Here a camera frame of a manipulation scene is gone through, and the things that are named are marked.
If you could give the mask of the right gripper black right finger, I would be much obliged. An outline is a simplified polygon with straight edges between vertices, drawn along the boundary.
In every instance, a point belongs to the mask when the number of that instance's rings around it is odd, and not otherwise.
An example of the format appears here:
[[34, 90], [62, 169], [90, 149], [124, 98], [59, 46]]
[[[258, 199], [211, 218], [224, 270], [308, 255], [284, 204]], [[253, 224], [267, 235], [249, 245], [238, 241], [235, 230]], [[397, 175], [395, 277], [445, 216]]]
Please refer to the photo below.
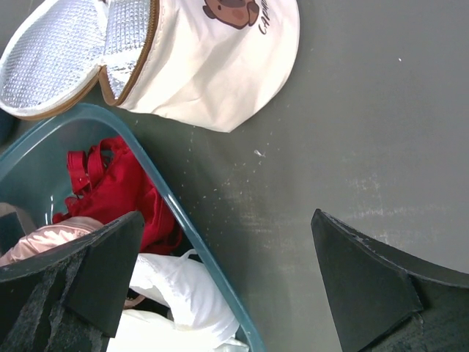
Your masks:
[[468, 275], [359, 232], [320, 209], [311, 231], [343, 351], [467, 351]]

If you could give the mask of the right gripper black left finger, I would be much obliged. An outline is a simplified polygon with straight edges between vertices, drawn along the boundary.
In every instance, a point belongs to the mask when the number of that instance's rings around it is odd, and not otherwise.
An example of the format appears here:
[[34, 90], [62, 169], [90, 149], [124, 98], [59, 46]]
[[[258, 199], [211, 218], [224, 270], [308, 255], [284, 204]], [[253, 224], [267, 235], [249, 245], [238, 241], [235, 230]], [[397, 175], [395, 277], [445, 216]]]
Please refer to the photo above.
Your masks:
[[99, 230], [1, 267], [2, 351], [105, 351], [119, 325], [144, 219]]

